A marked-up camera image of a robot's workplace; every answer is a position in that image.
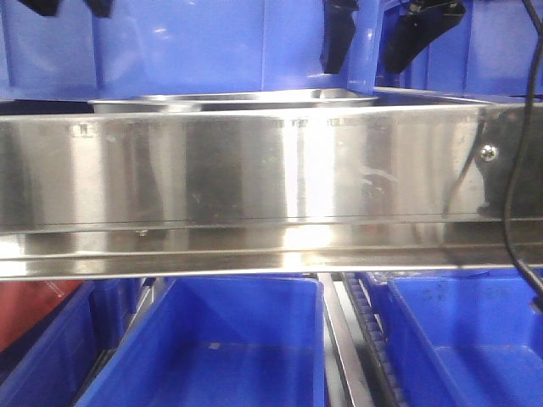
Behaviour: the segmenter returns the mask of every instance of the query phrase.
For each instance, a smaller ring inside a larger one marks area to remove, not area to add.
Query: scratch
[[[386,171],[383,170],[377,170],[370,167],[362,166],[360,168],[360,172],[363,176],[382,176],[385,180],[391,181],[391,182],[398,182],[398,178],[393,176],[392,174],[389,174]]]

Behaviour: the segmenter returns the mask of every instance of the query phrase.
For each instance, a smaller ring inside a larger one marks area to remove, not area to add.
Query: blue plastic bin
[[[465,94],[518,96],[526,93],[537,35],[522,2],[464,0],[467,12],[457,27],[435,40],[400,75],[379,64],[378,86]],[[400,14],[399,1],[381,0],[384,47]],[[538,14],[543,1],[535,0]],[[537,92],[543,90],[538,80]]]
[[[516,269],[478,269],[478,270],[413,270],[396,271],[387,273],[380,271],[368,271],[354,273],[353,277],[358,280],[367,292],[372,307],[372,312],[378,315],[381,329],[386,336],[390,325],[390,311],[387,310],[390,304],[389,280],[397,277],[425,278],[425,277],[451,277],[451,278],[485,278],[488,276],[518,276]]]
[[[2,407],[67,407],[94,361],[92,282],[73,294],[0,385]]]
[[[387,350],[411,407],[543,405],[543,314],[522,278],[389,286]]]
[[[68,407],[98,354],[119,345],[142,283],[85,282],[0,353],[0,405]]]
[[[143,279],[126,278],[95,281],[92,293],[92,314],[98,345],[116,348],[136,312]]]
[[[92,17],[65,0],[56,17],[0,1],[0,98],[86,100],[98,96]]]
[[[42,17],[0,0],[0,98],[88,100],[314,87],[373,89],[377,2],[355,14],[344,68],[322,73],[322,0],[82,0]]]
[[[250,273],[250,274],[225,274],[224,276],[232,277],[232,278],[240,278],[240,277],[249,277],[249,278],[255,278],[255,277],[263,277],[263,278],[304,278],[304,273]],[[166,284],[171,284],[178,278],[185,278],[185,277],[164,277],[164,282]]]
[[[322,291],[295,279],[177,279],[77,407],[323,406]]]

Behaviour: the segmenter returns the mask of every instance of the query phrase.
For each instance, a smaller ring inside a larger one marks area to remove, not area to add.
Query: red surface
[[[0,352],[81,284],[81,281],[0,283]]]

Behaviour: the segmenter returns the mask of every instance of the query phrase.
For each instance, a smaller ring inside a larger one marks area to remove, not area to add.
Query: black wire
[[[541,20],[537,15],[537,11],[535,11],[534,4],[532,4],[531,0],[523,0],[523,4],[524,8],[526,8],[526,11],[528,12],[530,19],[532,20],[532,24],[534,25],[535,30],[539,35],[543,34],[543,24],[541,24]]]
[[[541,280],[538,272],[528,265],[515,249],[512,241],[511,218],[512,218],[512,200],[517,186],[520,171],[524,162],[524,158],[529,149],[530,127],[532,119],[532,111],[534,109],[535,99],[535,83],[537,81],[540,61],[543,56],[543,24],[535,12],[534,5],[531,0],[523,0],[524,7],[528,11],[529,17],[538,32],[537,44],[535,46],[534,55],[529,68],[528,85],[526,86],[526,99],[524,103],[523,126],[518,142],[518,151],[513,163],[511,174],[507,182],[506,196],[503,204],[503,237],[505,240],[507,252],[511,257],[511,261],[517,270],[521,273],[524,280],[534,289],[539,297],[540,304],[543,303],[543,280]]]

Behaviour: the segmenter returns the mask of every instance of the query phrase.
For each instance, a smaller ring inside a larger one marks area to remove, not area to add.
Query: stainless steel tray
[[[346,89],[300,89],[274,92],[148,95],[127,100],[92,100],[95,113],[202,112],[372,106],[377,97]]]

